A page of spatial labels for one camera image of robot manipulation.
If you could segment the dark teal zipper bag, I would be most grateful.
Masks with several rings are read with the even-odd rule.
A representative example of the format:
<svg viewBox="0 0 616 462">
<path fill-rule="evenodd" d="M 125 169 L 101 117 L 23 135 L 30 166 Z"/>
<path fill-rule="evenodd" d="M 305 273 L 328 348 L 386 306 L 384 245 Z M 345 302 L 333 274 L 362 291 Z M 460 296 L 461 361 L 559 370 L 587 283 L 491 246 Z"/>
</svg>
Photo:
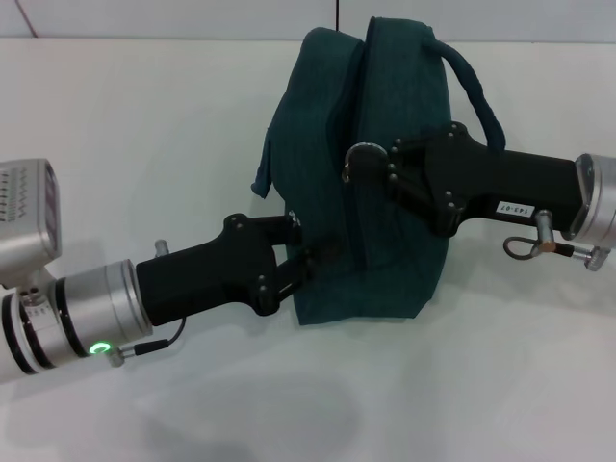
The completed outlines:
<svg viewBox="0 0 616 462">
<path fill-rule="evenodd" d="M 469 96 L 488 143 L 500 123 L 473 68 L 418 21 L 375 17 L 364 38 L 317 28 L 301 44 L 266 133 L 252 190 L 276 190 L 303 239 L 335 235 L 342 255 L 295 292 L 302 325 L 353 318 L 413 319 L 432 299 L 449 242 L 371 187 L 345 184 L 356 143 L 389 146 L 450 123 L 446 72 Z"/>
</svg>

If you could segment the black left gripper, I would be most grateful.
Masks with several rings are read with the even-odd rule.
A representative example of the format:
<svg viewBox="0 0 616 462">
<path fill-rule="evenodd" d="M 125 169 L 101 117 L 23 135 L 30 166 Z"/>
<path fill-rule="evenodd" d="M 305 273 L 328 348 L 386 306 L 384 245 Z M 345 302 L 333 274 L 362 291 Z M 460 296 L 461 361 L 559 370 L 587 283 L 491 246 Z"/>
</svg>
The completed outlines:
<svg viewBox="0 0 616 462">
<path fill-rule="evenodd" d="M 242 303 L 269 316 L 344 253 L 341 238 L 327 235 L 277 266 L 273 248 L 283 244 L 302 244 L 301 226 L 290 215 L 227 217 L 212 241 L 137 264 L 146 315 L 160 326 Z"/>
</svg>

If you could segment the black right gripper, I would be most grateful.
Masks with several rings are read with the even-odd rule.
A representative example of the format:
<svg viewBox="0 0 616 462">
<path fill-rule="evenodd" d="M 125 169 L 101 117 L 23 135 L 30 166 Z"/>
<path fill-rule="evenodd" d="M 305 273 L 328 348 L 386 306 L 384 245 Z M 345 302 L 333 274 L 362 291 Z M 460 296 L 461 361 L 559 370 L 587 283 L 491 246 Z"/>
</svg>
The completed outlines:
<svg viewBox="0 0 616 462">
<path fill-rule="evenodd" d="M 428 145 L 434 201 L 396 169 L 423 167 Z M 342 179 L 380 189 L 443 237 L 453 236 L 472 218 L 533 226 L 542 210 L 552 213 L 555 230 L 567 231 L 582 209 L 573 161 L 496 151 L 475 141 L 463 125 L 434 138 L 396 138 L 385 146 L 356 143 L 346 153 Z"/>
</svg>

